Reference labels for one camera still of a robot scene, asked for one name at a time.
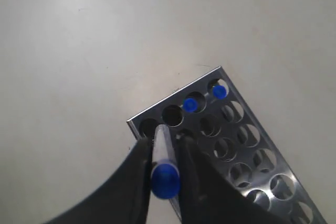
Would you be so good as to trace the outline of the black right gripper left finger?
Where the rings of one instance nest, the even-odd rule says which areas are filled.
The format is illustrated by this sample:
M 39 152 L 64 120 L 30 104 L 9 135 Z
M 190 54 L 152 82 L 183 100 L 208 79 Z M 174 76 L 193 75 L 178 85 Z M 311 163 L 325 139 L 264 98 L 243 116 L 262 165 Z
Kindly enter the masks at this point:
M 152 141 L 143 138 L 103 185 L 48 223 L 146 223 L 151 168 Z

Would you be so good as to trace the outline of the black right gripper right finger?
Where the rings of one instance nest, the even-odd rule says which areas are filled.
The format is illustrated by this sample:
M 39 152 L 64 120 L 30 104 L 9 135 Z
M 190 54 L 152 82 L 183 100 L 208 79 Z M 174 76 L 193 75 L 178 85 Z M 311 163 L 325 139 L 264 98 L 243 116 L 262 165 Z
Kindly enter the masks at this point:
M 287 223 L 245 198 L 189 136 L 177 141 L 182 223 Z

